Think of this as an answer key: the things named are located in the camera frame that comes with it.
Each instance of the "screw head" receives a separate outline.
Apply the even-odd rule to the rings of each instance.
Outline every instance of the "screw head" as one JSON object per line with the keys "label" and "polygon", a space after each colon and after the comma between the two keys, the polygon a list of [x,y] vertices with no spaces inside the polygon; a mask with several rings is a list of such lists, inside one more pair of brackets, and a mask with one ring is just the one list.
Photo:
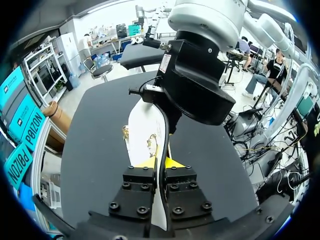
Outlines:
{"label": "screw head", "polygon": [[267,216],[265,221],[267,224],[272,224],[275,221],[275,218],[273,216]]}
{"label": "screw head", "polygon": [[195,189],[198,187],[198,183],[196,181],[192,181],[192,182],[190,182],[189,186],[190,186],[190,188]]}
{"label": "screw head", "polygon": [[140,215],[146,215],[149,212],[149,209],[147,209],[145,206],[140,206],[137,208],[136,212]]}
{"label": "screw head", "polygon": [[175,208],[172,210],[172,212],[173,212],[175,215],[181,215],[181,214],[183,214],[183,213],[185,212],[185,210],[184,210],[182,207],[177,206],[177,207],[175,207]]}
{"label": "screw head", "polygon": [[112,240],[128,240],[126,236],[117,235]]}
{"label": "screw head", "polygon": [[256,209],[256,213],[257,213],[258,215],[260,215],[260,214],[262,213],[261,207],[258,207],[258,208]]}
{"label": "screw head", "polygon": [[202,203],[201,207],[203,210],[208,211],[212,209],[212,203],[210,201],[205,201],[204,203]]}
{"label": "screw head", "polygon": [[150,186],[147,183],[143,183],[143,184],[141,184],[141,188],[143,191],[147,191],[147,190],[149,190]]}
{"label": "screw head", "polygon": [[172,191],[175,191],[175,190],[178,190],[179,189],[179,186],[178,186],[178,184],[171,184],[170,185],[170,189],[172,190]]}
{"label": "screw head", "polygon": [[113,211],[117,211],[120,209],[120,206],[117,202],[113,201],[113,202],[110,202],[109,209],[111,209]]}
{"label": "screw head", "polygon": [[131,188],[131,184],[129,182],[127,182],[127,181],[124,181],[122,183],[122,188],[123,189],[130,189]]}

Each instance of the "white sneaker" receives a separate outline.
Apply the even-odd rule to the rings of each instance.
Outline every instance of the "white sneaker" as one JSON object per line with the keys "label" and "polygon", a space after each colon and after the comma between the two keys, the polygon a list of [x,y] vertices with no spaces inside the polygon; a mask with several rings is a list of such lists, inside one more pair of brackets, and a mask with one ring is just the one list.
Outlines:
{"label": "white sneaker", "polygon": [[245,96],[245,97],[247,97],[247,98],[250,98],[250,99],[253,99],[253,98],[254,98],[254,95],[248,93],[247,91],[244,91],[244,92],[242,93],[242,95]]}

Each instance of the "ceiling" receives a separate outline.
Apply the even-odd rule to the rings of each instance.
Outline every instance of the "ceiling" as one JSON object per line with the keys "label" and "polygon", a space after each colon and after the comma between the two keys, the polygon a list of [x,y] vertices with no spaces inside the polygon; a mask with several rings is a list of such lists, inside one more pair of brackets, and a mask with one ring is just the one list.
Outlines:
{"label": "ceiling", "polygon": [[[40,0],[34,11],[30,13],[24,25],[21,26],[21,29],[17,33],[13,42],[15,42],[15,46],[17,46],[18,44],[21,44],[39,34],[59,28],[59,26],[71,16],[81,16],[86,14],[87,11],[91,9],[116,1],[118,0]],[[278,7],[288,10],[288,7],[285,6],[284,1],[282,0],[260,1],[274,4]],[[288,17],[281,16],[281,14],[277,14],[272,10],[266,10],[265,8],[259,8],[256,6],[250,8],[252,10],[251,15],[254,18],[259,18],[261,14],[267,13],[277,20],[282,28],[284,28],[283,23],[290,22],[293,27],[294,34],[301,41],[302,48],[306,49],[306,35],[301,26],[299,26],[296,22],[293,20],[290,21]]]}

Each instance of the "black tabletop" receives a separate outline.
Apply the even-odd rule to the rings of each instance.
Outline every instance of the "black tabletop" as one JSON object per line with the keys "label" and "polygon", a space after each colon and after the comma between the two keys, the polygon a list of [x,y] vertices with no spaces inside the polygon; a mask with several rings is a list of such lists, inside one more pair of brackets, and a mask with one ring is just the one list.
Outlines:
{"label": "black tabletop", "polygon": [[144,65],[159,64],[164,52],[142,44],[128,44],[122,53],[120,64],[128,70]]}
{"label": "black tabletop", "polygon": [[[61,166],[61,204],[64,219],[76,226],[88,211],[108,214],[108,203],[122,184],[130,165],[122,127],[140,99],[128,95],[155,77],[145,72],[88,89],[74,114]],[[250,179],[222,126],[209,126],[182,116],[170,137],[173,159],[191,165],[213,217],[234,221],[257,206]]]}

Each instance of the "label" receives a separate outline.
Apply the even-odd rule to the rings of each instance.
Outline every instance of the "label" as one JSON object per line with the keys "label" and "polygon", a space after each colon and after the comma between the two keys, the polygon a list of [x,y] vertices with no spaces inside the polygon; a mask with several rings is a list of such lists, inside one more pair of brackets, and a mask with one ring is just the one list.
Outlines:
{"label": "label", "polygon": [[10,135],[16,139],[16,141],[20,141],[22,139],[22,135],[27,126],[28,120],[33,113],[36,105],[32,100],[31,96],[28,94],[24,97],[23,101],[17,108],[12,121],[8,127],[8,132]]}
{"label": "label", "polygon": [[19,189],[21,181],[32,163],[33,158],[24,143],[21,143],[4,164],[4,172],[15,189]]}
{"label": "label", "polygon": [[19,84],[24,80],[20,66],[18,66],[1,84],[0,86],[0,110],[4,106],[12,93],[16,90]]}
{"label": "label", "polygon": [[160,64],[159,70],[161,72],[163,72],[164,74],[167,71],[167,67],[169,65],[170,59],[171,59],[171,55],[169,55],[169,54],[164,54],[163,55],[162,62]]}
{"label": "label", "polygon": [[22,141],[31,150],[34,151],[39,133],[44,124],[45,116],[38,107],[33,110],[22,135]]}

